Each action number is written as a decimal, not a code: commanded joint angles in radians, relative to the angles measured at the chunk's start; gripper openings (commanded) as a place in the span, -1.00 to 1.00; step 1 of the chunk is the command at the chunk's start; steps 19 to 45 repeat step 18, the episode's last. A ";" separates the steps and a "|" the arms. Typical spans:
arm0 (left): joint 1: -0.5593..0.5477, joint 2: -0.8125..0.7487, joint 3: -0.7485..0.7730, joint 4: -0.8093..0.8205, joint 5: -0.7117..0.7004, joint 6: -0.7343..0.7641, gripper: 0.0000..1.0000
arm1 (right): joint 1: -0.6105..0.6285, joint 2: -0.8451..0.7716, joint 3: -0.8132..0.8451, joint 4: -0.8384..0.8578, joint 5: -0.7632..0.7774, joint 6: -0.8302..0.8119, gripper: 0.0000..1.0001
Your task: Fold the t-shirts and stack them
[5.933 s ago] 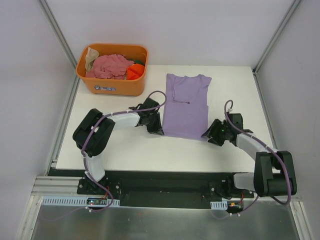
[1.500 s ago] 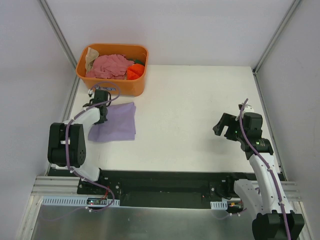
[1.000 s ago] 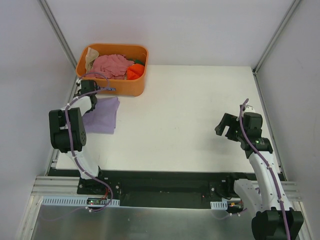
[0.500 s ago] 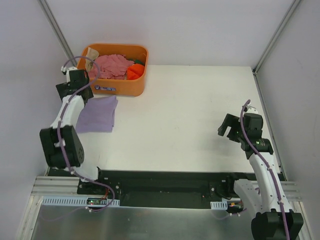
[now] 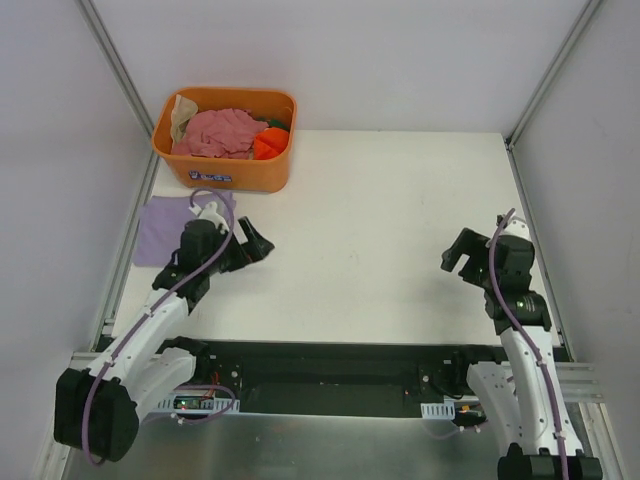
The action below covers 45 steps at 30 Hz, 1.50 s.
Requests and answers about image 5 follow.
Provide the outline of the purple t-shirt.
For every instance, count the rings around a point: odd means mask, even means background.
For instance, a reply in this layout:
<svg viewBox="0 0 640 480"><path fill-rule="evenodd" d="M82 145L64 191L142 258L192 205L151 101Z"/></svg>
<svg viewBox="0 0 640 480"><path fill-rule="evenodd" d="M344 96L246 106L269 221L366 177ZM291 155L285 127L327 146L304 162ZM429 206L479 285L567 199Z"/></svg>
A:
<svg viewBox="0 0 640 480"><path fill-rule="evenodd" d="M166 265L180 245L185 224L196 217L188 196L152 196L139 216L133 264L142 268Z"/></svg>

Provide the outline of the orange plastic basket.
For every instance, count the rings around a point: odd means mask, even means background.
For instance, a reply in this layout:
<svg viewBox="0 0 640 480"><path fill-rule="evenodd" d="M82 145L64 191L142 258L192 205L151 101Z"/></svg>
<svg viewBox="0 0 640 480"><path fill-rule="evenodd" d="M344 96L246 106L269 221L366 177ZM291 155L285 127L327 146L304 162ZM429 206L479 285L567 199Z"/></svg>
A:
<svg viewBox="0 0 640 480"><path fill-rule="evenodd" d="M272 159L227 159L180 156L171 153L171 112L178 96L194 101L204 110L247 109L266 120L289 128L283 152ZM165 102L151 136L151 145L176 179L187 187L210 186L227 190L274 193L289 179L297 104L290 94L275 89L191 86L175 91Z"/></svg>

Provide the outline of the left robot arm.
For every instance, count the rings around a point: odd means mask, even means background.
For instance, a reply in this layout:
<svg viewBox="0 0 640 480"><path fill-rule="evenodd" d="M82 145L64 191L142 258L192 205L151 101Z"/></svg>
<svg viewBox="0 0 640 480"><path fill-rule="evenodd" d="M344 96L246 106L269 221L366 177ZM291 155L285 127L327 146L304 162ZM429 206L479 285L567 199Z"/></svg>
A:
<svg viewBox="0 0 640 480"><path fill-rule="evenodd" d="M63 371L55 391L57 443L83 451L94 465L119 461L143 420L175 388L209 382L210 347L175 331L208 293L212 275L241 270L273 251L248 218L238 224L244 242L223 220L187 222L137 320L85 367Z"/></svg>

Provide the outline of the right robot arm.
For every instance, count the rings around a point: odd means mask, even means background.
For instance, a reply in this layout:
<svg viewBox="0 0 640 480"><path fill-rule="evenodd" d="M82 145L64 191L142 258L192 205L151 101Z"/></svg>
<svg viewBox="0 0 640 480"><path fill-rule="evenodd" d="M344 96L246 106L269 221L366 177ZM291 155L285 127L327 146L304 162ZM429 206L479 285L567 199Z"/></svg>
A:
<svg viewBox="0 0 640 480"><path fill-rule="evenodd" d="M565 405L556 370L551 319L544 297L531 288L535 247L519 220L486 237L463 229L443 252L441 268L484 292L509 366L465 360L450 369L452 387L475 393L493 426L502 455L500 479L601 479Z"/></svg>

